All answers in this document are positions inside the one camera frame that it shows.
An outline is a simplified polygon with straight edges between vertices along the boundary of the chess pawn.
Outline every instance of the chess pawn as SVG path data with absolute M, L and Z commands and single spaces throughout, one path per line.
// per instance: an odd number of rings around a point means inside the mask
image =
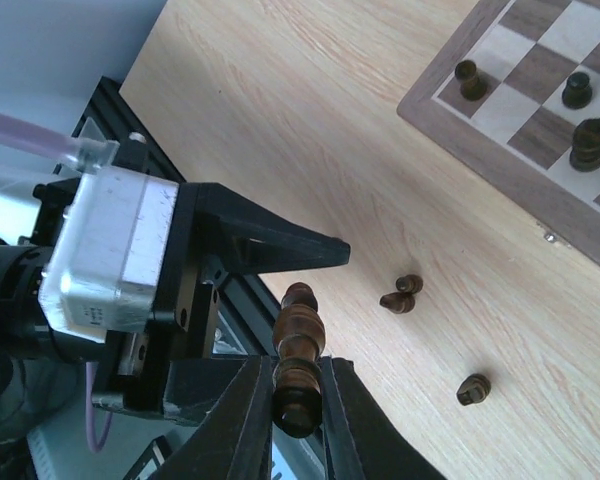
M 600 118 L 585 120 L 576 127 L 569 163 L 579 172 L 600 168 Z
M 467 100 L 475 102 L 487 93 L 487 82 L 480 76 L 475 62 L 463 60 L 456 65 L 454 75 L 460 82 L 460 93 Z
M 586 107 L 593 97 L 591 79 L 584 72 L 576 72 L 569 75 L 567 85 L 562 91 L 562 103 L 572 110 Z

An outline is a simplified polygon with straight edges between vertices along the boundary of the chessboard border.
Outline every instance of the chessboard border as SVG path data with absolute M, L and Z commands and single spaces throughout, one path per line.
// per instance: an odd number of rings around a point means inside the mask
M 434 100 L 509 0 L 480 0 L 398 105 L 398 115 L 600 265 L 600 213 Z

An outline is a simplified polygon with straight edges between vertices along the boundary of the brown chess piece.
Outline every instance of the brown chess piece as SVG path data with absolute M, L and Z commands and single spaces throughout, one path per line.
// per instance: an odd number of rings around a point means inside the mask
M 579 172 L 600 168 L 600 118 L 583 121 L 573 132 L 569 162 Z
M 591 78 L 584 72 L 569 75 L 567 85 L 562 92 L 562 103 L 572 110 L 586 107 L 593 98 Z
M 456 65 L 454 75 L 460 82 L 460 93 L 470 102 L 480 100 L 487 93 L 487 81 L 480 75 L 472 60 L 463 60 Z

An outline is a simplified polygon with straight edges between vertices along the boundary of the dark chess piece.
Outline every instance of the dark chess piece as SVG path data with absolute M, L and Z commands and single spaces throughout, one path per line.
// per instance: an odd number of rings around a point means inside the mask
M 562 103 L 572 110 L 586 107 L 593 97 L 591 79 L 584 72 L 576 72 L 567 78 L 567 86 L 562 91 Z
M 487 81 L 472 60 L 463 60 L 456 65 L 454 75 L 460 82 L 460 93 L 470 102 L 480 100 L 487 93 Z
M 579 172 L 600 168 L 600 118 L 585 120 L 576 127 L 569 163 Z

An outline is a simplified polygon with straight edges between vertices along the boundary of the fallen chess piece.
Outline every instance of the fallen chess piece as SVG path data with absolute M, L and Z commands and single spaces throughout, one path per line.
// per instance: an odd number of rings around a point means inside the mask
M 463 60 L 456 65 L 454 75 L 460 82 L 460 93 L 470 102 L 480 100 L 487 93 L 487 81 L 472 60 Z
M 588 119 L 573 132 L 569 163 L 579 172 L 600 168 L 600 118 Z
M 567 85 L 562 92 L 562 103 L 572 110 L 586 107 L 593 98 L 591 79 L 584 72 L 576 72 L 569 75 Z

